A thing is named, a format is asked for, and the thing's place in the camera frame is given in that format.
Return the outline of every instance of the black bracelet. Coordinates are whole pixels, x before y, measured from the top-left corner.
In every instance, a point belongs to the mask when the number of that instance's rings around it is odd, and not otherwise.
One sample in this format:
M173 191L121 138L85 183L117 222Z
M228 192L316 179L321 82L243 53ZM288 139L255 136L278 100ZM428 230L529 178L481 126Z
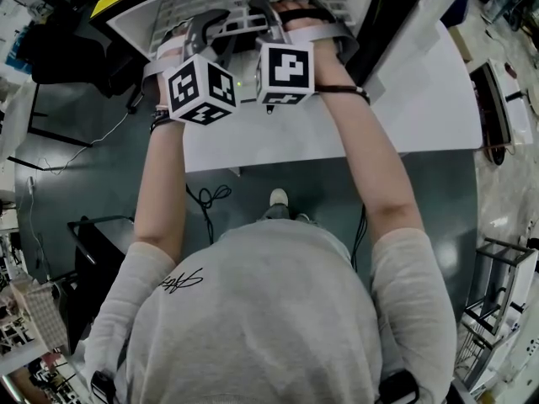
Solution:
M152 122L152 125L150 126L150 134L153 133L156 127L160 125L166 125L175 121L170 119L170 114L168 113L167 109L159 109L155 111L152 115L154 117L154 120Z
M367 104L371 104L371 98L367 91L361 87L352 85L315 85L317 93L352 93L361 96Z

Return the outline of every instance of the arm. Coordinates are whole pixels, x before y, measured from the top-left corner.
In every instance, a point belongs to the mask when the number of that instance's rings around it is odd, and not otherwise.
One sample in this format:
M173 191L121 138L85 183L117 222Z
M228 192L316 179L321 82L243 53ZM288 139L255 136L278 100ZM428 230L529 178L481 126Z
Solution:
M131 244L86 344L88 387L96 370L115 377L136 313L174 268L173 260L159 248L144 242Z
M455 366L456 320L429 238L409 228L384 235L373 247L372 270L379 322L391 329L419 402L443 402Z
M315 54L321 85L354 85L337 57ZM349 93L322 93L341 140L350 171L369 216L371 238L379 240L402 227L423 229L412 185L391 141L367 102Z
M135 239L161 248L179 262L185 225L184 125L152 133L135 217Z

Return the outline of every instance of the white box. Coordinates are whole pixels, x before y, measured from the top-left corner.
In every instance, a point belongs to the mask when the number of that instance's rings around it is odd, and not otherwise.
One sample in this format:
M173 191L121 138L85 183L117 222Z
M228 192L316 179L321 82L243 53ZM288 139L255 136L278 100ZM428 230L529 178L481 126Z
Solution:
M239 107L234 76L198 54L163 72L170 118L209 125Z
M314 94L314 48L263 44L256 69L259 104L300 104Z

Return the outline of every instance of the wrist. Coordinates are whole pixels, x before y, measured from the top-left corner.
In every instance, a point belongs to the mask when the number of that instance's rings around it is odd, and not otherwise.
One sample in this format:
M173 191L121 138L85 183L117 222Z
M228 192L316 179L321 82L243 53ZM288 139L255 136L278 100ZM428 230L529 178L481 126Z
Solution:
M174 137L180 137L181 139L184 138L184 130L185 130L185 124L181 121L176 120L170 120L167 124L158 125L155 127L152 132L151 136L158 134L157 136L170 136L170 135L164 135L164 133L172 134Z
M181 131L183 133L184 131L184 123L177 120L172 120L170 118L170 114L168 113L168 107L163 106L161 104L156 106L156 111L152 114L153 115L153 122L150 126L150 134L156 131L157 129L160 129L161 127L167 126L167 127L181 127Z
M320 85L350 85L355 83L336 55L320 55L315 52L315 82Z

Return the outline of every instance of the signature print on shirt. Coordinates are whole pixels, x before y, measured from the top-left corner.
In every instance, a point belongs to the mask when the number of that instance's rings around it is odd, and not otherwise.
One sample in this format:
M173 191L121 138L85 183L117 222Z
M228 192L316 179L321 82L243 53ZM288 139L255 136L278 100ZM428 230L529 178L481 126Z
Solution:
M198 284L202 280L204 280L202 277L195 277L195 275L202 269L203 268L198 268L189 277L186 278L184 278L185 273L182 273L177 279L168 276L161 282L158 287L163 287L165 292L168 292L171 295L178 289L194 286L195 284Z

